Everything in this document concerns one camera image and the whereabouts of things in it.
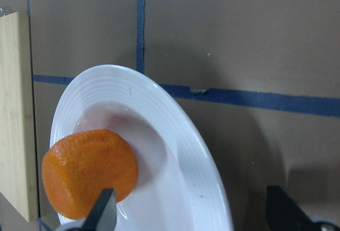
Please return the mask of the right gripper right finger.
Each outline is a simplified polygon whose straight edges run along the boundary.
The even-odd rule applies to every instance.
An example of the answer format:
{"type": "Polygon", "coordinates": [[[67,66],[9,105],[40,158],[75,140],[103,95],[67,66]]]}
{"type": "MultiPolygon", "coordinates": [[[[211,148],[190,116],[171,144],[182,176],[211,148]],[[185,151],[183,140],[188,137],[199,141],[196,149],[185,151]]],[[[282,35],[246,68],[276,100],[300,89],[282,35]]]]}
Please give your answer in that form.
{"type": "Polygon", "coordinates": [[[319,230],[319,226],[279,186],[267,186],[266,222],[270,230],[319,230]]]}

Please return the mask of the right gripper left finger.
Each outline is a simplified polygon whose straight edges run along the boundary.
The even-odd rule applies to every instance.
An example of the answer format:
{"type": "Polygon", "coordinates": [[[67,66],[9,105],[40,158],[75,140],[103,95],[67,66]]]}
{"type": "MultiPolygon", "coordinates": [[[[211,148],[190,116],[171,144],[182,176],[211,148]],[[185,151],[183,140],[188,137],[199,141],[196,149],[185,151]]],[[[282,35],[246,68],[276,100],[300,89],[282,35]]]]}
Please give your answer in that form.
{"type": "Polygon", "coordinates": [[[81,230],[115,230],[117,222],[114,189],[103,189],[81,230]]]}

